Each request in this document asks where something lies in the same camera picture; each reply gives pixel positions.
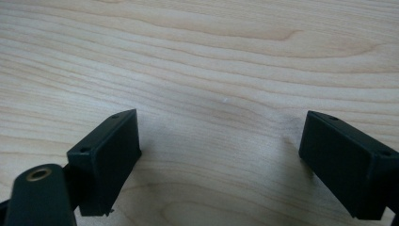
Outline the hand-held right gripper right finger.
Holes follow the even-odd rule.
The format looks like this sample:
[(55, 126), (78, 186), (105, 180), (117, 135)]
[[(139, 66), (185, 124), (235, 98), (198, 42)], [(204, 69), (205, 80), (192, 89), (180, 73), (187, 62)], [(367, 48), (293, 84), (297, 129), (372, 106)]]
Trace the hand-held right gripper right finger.
[(328, 114), (307, 113), (300, 158), (358, 219), (399, 220), (399, 153)]

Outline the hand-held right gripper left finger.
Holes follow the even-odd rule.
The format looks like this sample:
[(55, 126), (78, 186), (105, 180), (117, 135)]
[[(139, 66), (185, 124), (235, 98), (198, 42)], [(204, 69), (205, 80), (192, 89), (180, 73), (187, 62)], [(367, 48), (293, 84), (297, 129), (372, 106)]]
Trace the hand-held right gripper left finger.
[(140, 156), (134, 109), (100, 123), (67, 152), (64, 173), (72, 208), (84, 217), (109, 215)]

